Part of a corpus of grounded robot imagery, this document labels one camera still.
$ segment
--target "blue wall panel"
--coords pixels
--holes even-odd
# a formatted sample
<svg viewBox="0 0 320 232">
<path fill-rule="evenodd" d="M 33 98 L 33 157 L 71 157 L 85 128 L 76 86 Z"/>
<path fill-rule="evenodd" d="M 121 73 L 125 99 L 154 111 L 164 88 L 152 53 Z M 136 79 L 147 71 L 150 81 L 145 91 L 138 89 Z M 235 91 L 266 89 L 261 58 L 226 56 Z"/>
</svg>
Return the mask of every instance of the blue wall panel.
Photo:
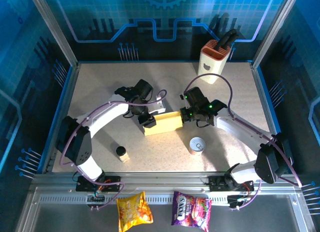
<svg viewBox="0 0 320 232">
<path fill-rule="evenodd" d="M 269 90 L 280 82 L 286 91 L 275 112 L 301 174 L 319 174 L 320 166 L 319 1 L 296 1 L 261 62 Z"/>
<path fill-rule="evenodd" d="M 78 60 L 126 61 L 120 43 L 134 43 L 140 60 L 198 60 L 207 41 L 233 28 L 240 36 L 231 59 L 252 60 L 283 0 L 47 2 Z"/>
<path fill-rule="evenodd" d="M 37 171 L 31 155 L 43 153 L 70 66 L 32 0 L 0 0 L 0 23 L 0 231 L 9 232 Z"/>
</svg>

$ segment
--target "tin can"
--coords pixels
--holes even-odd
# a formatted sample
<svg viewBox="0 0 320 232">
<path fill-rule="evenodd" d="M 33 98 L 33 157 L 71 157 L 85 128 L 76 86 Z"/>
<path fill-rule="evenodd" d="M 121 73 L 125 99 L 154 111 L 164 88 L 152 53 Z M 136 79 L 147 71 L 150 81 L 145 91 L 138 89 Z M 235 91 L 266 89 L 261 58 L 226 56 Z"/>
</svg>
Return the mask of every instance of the tin can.
<svg viewBox="0 0 320 232">
<path fill-rule="evenodd" d="M 206 148 L 206 143 L 202 138 L 194 137 L 189 143 L 189 153 L 194 156 L 200 156 Z"/>
</svg>

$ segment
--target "purple snack bag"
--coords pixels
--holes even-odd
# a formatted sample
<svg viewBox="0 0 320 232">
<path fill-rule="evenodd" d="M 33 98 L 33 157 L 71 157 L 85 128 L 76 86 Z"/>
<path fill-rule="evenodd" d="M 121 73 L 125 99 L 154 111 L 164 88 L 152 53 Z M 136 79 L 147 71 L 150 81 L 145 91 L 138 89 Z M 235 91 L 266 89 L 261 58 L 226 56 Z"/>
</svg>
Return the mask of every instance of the purple snack bag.
<svg viewBox="0 0 320 232">
<path fill-rule="evenodd" d="M 175 191 L 171 225 L 198 227 L 209 232 L 212 200 Z"/>
</svg>

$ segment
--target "snack bag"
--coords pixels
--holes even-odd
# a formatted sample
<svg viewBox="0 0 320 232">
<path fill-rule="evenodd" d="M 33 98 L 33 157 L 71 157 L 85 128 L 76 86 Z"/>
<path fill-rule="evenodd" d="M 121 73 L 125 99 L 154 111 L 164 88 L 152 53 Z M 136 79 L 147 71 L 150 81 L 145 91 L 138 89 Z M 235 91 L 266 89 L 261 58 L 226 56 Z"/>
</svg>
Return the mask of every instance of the snack bag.
<svg viewBox="0 0 320 232">
<path fill-rule="evenodd" d="M 212 200 L 175 191 L 171 225 L 198 227 L 209 232 Z"/>
<path fill-rule="evenodd" d="M 129 198 L 117 198 L 116 206 L 119 214 L 119 232 L 125 232 L 132 226 L 154 222 L 144 191 Z"/>
</svg>

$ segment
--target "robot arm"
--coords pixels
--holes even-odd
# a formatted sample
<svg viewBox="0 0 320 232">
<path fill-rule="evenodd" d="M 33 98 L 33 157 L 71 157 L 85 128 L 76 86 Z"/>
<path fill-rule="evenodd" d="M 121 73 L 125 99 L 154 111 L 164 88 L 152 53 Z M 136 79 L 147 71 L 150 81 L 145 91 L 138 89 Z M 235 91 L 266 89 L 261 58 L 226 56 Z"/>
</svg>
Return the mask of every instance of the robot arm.
<svg viewBox="0 0 320 232">
<path fill-rule="evenodd" d="M 149 96 L 152 90 L 152 86 L 141 79 L 134 87 L 118 88 L 108 101 L 123 101 L 134 104 L 146 104 L 148 102 L 146 98 Z M 96 181 L 103 177 L 102 175 L 104 172 L 91 155 L 91 140 L 94 135 L 110 121 L 127 112 L 131 112 L 133 115 L 136 115 L 140 125 L 151 128 L 152 126 L 156 125 L 156 120 L 152 113 L 163 113 L 165 110 L 166 108 L 164 108 L 162 101 L 158 101 L 157 103 L 150 104 L 148 106 L 135 106 L 128 105 L 127 103 L 110 104 L 108 108 L 89 118 L 89 120 L 82 125 L 68 147 L 65 156 L 68 157 L 75 165 L 77 165 L 83 174 L 85 174 L 91 180 Z M 59 151 L 62 152 L 64 150 L 71 133 L 89 114 L 90 112 L 75 119 L 67 116 L 62 120 L 56 143 L 56 148 Z"/>
<path fill-rule="evenodd" d="M 274 140 L 283 150 L 280 134 L 272 135 L 239 117 L 233 111 L 231 111 L 232 118 L 226 104 L 219 100 L 209 102 L 198 87 L 186 91 L 184 98 L 190 107 L 180 109 L 183 123 L 196 121 L 198 125 L 198 122 L 202 121 L 207 122 L 207 125 L 217 126 L 242 141 L 257 155 L 255 161 L 236 164 L 226 172 L 224 182 L 230 190 L 244 182 L 258 179 L 273 184 L 287 170 L 285 161 L 269 141 L 244 124 Z"/>
</svg>

